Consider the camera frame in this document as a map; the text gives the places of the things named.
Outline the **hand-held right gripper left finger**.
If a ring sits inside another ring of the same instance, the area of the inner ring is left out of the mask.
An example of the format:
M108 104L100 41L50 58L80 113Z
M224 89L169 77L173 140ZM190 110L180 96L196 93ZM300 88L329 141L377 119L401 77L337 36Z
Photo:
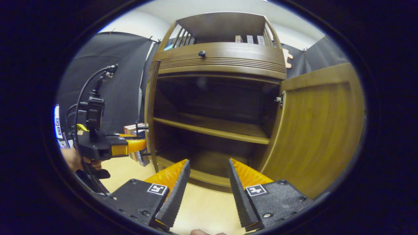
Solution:
M135 223L169 230L179 213L190 172L190 161L184 159L146 180L128 180L104 201Z

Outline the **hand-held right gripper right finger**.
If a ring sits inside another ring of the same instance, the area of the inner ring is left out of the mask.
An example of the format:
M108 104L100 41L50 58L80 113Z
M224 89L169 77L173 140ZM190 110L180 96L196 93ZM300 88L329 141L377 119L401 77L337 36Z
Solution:
M288 180L272 180L233 158L228 160L228 174L240 224L246 231L281 224L313 202Z

